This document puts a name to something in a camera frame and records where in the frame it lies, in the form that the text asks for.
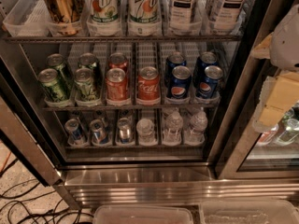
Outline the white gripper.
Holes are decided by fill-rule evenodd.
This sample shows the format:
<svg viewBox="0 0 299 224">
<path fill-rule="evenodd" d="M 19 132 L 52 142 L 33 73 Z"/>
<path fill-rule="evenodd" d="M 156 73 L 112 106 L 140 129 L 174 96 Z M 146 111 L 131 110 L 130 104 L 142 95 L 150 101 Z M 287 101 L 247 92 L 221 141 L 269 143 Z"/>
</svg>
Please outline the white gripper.
<svg viewBox="0 0 299 224">
<path fill-rule="evenodd" d="M 274 30 L 250 53 L 255 59 L 289 71 L 299 71 L 299 5 L 294 5 Z M 270 131 L 299 101 L 299 73 L 282 72 L 267 77 L 262 85 L 252 127 L 256 132 Z"/>
</svg>

